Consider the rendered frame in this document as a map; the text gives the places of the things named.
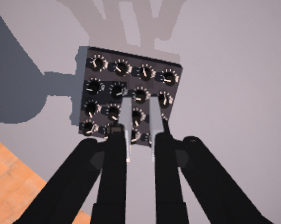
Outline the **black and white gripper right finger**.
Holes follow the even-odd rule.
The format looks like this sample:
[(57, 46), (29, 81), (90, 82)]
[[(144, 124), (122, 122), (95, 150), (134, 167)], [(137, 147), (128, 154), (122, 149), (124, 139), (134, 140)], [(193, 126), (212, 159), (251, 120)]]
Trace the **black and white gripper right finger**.
[(173, 138), (168, 121), (161, 117), (158, 97), (150, 97), (150, 111), (156, 224), (189, 224), (178, 167), (211, 224), (274, 224), (198, 137)]

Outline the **dark grey knob box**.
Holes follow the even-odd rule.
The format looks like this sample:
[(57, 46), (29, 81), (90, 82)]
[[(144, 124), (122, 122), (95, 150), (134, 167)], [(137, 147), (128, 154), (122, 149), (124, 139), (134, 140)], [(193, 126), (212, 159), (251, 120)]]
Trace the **dark grey knob box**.
[(158, 97), (161, 117), (169, 121), (182, 71), (177, 63), (90, 47), (78, 134), (107, 140), (107, 126), (119, 119), (123, 97), (131, 97), (131, 145), (149, 142), (151, 148), (149, 97)]

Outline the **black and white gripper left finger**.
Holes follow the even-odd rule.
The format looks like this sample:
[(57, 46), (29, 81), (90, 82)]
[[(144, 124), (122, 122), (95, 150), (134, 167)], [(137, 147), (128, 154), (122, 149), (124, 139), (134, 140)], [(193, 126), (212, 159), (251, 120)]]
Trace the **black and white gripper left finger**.
[(125, 224), (131, 131), (131, 97), (123, 97), (107, 140), (83, 139), (12, 224), (72, 224), (100, 173), (90, 224)]

